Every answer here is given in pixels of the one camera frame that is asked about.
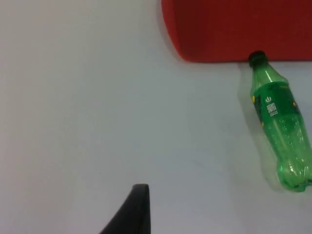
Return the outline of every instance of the bottle label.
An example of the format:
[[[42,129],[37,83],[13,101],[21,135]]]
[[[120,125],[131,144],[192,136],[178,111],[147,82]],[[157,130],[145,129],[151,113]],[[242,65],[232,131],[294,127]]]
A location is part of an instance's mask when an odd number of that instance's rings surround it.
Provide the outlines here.
[[[300,114],[289,85],[273,82],[263,85],[253,95],[253,105],[262,123],[284,114]]]

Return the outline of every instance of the black object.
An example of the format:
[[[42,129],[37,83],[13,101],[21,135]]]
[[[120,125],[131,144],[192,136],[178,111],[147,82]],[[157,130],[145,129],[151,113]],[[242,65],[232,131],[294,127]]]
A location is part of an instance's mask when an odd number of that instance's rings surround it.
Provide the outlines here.
[[[133,186],[127,199],[100,234],[151,234],[150,190]]]
[[[262,50],[257,50],[249,55],[248,61],[251,67],[256,67],[267,62],[268,58]]]

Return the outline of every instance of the bottle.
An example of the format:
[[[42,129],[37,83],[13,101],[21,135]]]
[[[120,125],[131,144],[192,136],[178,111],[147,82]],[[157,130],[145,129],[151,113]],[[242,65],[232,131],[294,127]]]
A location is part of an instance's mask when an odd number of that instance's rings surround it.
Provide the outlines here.
[[[268,63],[263,51],[249,56],[253,69],[251,98],[277,156],[277,175],[288,190],[303,192],[312,185],[312,149],[303,117],[289,83]]]

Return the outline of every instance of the white table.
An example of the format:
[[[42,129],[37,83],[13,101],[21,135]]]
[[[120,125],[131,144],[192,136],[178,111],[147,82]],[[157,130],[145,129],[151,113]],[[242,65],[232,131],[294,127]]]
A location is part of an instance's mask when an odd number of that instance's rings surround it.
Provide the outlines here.
[[[273,65],[312,137],[311,63]],[[2,0],[0,232],[97,234],[148,183],[154,234],[311,233],[250,85],[247,64],[183,62],[158,0]]]

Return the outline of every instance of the dark green bottle cap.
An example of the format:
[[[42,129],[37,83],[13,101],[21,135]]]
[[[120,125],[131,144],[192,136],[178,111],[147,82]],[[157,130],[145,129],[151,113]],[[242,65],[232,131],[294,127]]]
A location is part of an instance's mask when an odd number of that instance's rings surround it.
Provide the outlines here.
[[[249,65],[252,68],[255,68],[256,66],[259,66],[265,62],[268,62],[268,57],[265,55],[265,53],[262,50],[257,50],[249,55],[248,61],[249,61]]]

